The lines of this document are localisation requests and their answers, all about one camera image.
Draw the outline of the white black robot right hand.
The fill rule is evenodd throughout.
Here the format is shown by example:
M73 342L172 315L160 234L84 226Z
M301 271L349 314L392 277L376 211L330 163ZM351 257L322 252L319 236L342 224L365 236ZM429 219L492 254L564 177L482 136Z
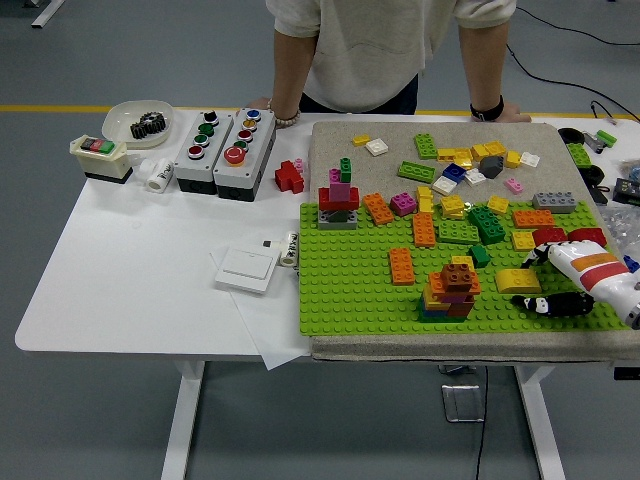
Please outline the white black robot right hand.
M590 313L596 302L605 302L627 326L639 328L639 277L600 244L591 240L543 243L521 267L546 261L580 290L546 297L515 295L514 305L547 317L575 317Z

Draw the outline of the person's left hand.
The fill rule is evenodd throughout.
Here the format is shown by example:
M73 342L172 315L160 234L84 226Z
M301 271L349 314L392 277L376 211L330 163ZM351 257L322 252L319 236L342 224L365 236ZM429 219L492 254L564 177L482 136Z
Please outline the person's left hand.
M520 107L513 102L504 102L501 115L498 117L499 123L530 123L531 116L521 112Z

